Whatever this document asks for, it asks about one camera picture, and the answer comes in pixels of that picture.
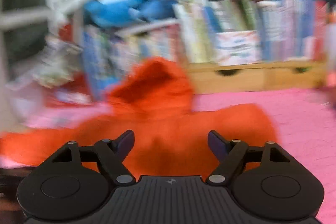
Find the orange puffer jacket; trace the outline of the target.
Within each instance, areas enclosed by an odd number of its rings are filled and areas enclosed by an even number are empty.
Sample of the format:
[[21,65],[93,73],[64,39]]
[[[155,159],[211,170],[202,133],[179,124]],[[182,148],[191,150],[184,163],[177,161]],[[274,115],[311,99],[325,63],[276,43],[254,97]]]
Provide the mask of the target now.
[[251,146],[277,140],[270,117],[257,105],[194,111],[193,95],[186,74],[176,63],[150,59],[108,93],[108,114],[72,128],[7,132],[1,138],[1,157],[38,166],[68,141],[93,145],[132,130],[135,145],[124,165],[134,176],[207,177],[219,164],[207,144],[210,131]]

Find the pink patterned blanket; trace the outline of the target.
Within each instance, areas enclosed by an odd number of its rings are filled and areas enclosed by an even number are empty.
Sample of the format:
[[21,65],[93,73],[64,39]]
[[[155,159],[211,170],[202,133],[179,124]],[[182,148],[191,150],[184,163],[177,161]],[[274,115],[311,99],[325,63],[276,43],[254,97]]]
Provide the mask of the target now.
[[[318,219],[322,223],[335,223],[335,110],[324,93],[308,89],[289,89],[206,94],[193,97],[192,109],[216,111],[240,104],[257,105],[270,117],[276,130],[275,142],[323,184],[325,198],[318,212]],[[110,111],[108,103],[88,107],[44,109],[31,117],[28,132],[33,129],[72,128]],[[2,168],[24,166],[30,165],[1,157]]]

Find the red plastic crate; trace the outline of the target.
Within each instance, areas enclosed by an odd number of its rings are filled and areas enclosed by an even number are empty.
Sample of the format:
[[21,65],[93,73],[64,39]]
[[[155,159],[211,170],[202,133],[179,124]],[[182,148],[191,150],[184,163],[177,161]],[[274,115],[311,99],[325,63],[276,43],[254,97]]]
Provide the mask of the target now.
[[62,86],[44,90],[45,106],[82,107],[93,104],[91,91],[84,73],[77,73],[73,81]]

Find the wooden drawer organizer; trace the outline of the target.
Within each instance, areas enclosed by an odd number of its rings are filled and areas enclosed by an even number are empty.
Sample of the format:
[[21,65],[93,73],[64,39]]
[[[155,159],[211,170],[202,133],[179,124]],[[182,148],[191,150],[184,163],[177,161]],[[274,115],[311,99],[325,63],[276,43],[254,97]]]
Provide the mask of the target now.
[[197,94],[319,88],[326,82],[325,61],[277,61],[219,66],[188,64],[187,75]]

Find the stack of papers and magazines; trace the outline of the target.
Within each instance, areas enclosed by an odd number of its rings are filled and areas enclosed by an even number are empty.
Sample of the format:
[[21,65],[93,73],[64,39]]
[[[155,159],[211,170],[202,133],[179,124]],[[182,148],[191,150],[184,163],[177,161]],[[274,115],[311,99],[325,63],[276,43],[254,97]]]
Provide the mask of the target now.
[[47,35],[41,51],[9,66],[9,81],[32,80],[49,89],[73,82],[81,72],[82,51],[82,47],[73,42]]

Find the white pencil pattern box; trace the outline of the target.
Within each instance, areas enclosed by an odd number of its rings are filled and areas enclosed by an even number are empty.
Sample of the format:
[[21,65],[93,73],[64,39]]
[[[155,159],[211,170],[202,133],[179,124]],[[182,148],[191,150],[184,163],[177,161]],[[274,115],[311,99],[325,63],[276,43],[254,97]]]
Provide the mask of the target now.
[[253,64],[262,60],[256,30],[217,33],[214,50],[215,61],[221,66]]

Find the row of upright books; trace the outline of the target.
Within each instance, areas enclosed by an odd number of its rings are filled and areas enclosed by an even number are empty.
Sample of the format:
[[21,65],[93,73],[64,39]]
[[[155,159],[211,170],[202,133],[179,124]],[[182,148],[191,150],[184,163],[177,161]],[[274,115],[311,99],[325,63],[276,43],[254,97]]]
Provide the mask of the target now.
[[101,28],[84,13],[84,68],[92,96],[160,57],[185,69],[215,61],[215,36],[256,30],[260,63],[325,61],[327,3],[323,0],[194,0],[173,5],[174,17]]

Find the blue plush toy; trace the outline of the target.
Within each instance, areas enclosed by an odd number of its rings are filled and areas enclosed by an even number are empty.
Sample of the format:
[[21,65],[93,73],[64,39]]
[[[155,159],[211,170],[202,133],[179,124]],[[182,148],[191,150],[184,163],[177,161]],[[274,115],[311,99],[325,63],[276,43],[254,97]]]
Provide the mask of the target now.
[[173,18],[174,4],[176,0],[91,0],[84,13],[101,28],[124,28],[137,21]]

